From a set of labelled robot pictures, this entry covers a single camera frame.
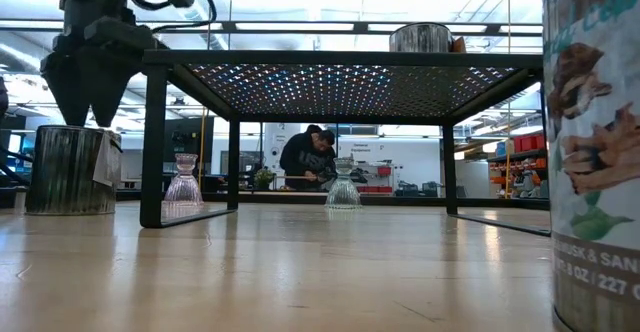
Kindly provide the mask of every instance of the potted plant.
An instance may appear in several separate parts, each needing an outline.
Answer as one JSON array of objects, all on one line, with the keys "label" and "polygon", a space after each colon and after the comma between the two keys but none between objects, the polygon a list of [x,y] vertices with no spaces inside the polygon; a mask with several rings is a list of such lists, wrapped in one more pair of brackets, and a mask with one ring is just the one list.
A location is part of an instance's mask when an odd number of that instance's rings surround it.
[{"label": "potted plant", "polygon": [[255,182],[255,187],[258,190],[268,190],[269,184],[273,182],[275,174],[269,171],[266,168],[262,168],[256,172],[253,180]]}]

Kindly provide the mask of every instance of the perforated metal tabletop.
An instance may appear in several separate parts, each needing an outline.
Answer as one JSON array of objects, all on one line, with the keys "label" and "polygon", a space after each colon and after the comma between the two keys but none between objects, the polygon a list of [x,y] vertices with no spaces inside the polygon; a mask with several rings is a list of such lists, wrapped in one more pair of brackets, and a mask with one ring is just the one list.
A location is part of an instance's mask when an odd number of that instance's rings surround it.
[{"label": "perforated metal tabletop", "polygon": [[145,62],[176,66],[170,81],[242,121],[404,124],[459,119],[542,67],[533,55],[311,51],[148,51]]}]

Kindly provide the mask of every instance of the cylindrical metal container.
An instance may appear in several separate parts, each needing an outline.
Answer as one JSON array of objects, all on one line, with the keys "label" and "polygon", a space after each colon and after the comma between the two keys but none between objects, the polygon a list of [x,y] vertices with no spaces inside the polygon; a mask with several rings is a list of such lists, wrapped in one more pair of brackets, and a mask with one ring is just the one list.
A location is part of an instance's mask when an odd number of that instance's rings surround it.
[{"label": "cylindrical metal container", "polygon": [[29,215],[115,212],[120,136],[74,126],[40,126],[36,135]]},{"label": "cylindrical metal container", "polygon": [[576,332],[640,329],[638,1],[544,0],[554,305]]},{"label": "cylindrical metal container", "polygon": [[391,52],[451,52],[451,31],[438,23],[413,23],[397,29],[389,37]]}]

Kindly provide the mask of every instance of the clear glass vase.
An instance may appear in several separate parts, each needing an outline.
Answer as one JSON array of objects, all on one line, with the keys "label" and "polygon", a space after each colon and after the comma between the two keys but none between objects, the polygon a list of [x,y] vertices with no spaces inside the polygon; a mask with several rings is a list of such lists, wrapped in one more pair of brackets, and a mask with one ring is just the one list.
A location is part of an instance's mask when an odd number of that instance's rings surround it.
[{"label": "clear glass vase", "polygon": [[204,203],[198,181],[193,177],[198,155],[176,153],[178,174],[173,178],[162,204],[165,218],[177,218],[198,214]]},{"label": "clear glass vase", "polygon": [[352,211],[362,208],[360,193],[351,181],[351,171],[355,165],[353,157],[335,158],[338,178],[333,182],[325,208],[329,212]]}]

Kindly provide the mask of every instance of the mesh grid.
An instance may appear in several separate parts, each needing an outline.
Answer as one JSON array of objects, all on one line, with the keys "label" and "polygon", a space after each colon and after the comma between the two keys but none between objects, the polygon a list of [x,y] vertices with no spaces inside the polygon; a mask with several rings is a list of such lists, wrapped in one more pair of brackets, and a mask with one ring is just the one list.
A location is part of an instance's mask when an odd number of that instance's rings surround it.
[{"label": "mesh grid", "polygon": [[514,68],[190,65],[241,114],[444,117]]}]

